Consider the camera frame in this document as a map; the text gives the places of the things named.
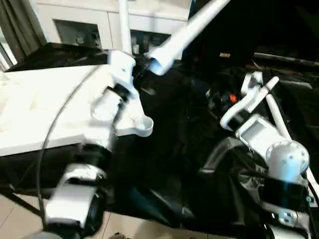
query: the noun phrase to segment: wire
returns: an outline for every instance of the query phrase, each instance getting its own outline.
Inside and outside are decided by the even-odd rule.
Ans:
[[[260,67],[259,65],[257,65],[257,63],[256,63],[253,59],[251,59],[251,62],[252,62],[258,69],[261,69],[261,67]]]
[[[49,138],[50,135],[53,131],[53,129],[55,128],[56,122],[58,120],[58,118],[60,117],[61,113],[64,111],[65,107],[68,105],[68,103],[71,101],[71,99],[73,98],[73,96],[79,91],[79,89],[83,86],[83,84],[97,71],[97,69],[100,68],[99,66],[95,66],[93,68],[93,70],[87,74],[86,77],[84,77],[84,79],[74,88],[74,90],[71,92],[71,94],[68,96],[68,98],[66,99],[66,101],[64,102],[64,104],[62,105],[62,107],[60,108],[59,112],[57,113],[57,115],[55,116],[49,131],[45,137],[45,140],[43,142],[42,148],[40,150],[39,153],[39,157],[38,160],[36,161],[36,194],[38,196],[38,202],[39,202],[39,208],[40,208],[40,216],[41,216],[41,221],[42,221],[42,226],[45,227],[45,209],[44,209],[44,203],[43,203],[43,198],[42,198],[42,192],[41,192],[41,163],[43,161],[43,155],[44,155],[44,151],[47,148],[47,145],[49,143]]]

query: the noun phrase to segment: white rod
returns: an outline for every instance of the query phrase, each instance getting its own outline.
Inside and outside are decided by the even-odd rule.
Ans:
[[[291,139],[290,134],[287,130],[287,127],[285,125],[285,122],[283,120],[283,117],[280,113],[280,110],[278,108],[278,105],[277,105],[274,97],[272,95],[268,94],[266,96],[266,101],[267,101],[270,112],[274,118],[275,124],[276,124],[280,134],[287,139]]]
[[[128,0],[119,0],[122,50],[132,54],[131,31],[129,26]]]
[[[155,73],[164,74],[171,67],[174,58],[204,30],[229,2],[230,0],[211,0],[189,20],[187,26],[179,29],[159,48],[151,52],[149,56],[157,60]]]
[[[275,85],[279,82],[279,78],[274,76],[265,86],[263,86],[259,90],[259,94],[256,96],[254,102],[247,107],[247,111],[251,113],[259,104],[260,102],[267,96],[270,90],[272,90]]]

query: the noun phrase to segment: floor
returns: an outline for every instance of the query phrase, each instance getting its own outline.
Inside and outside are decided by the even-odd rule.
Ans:
[[[38,208],[35,197],[20,197]],[[0,195],[0,238],[22,239],[40,229],[41,220],[38,216]],[[157,223],[109,212],[104,213],[103,226],[91,239],[108,239],[117,232],[131,239],[226,239],[171,229]]]

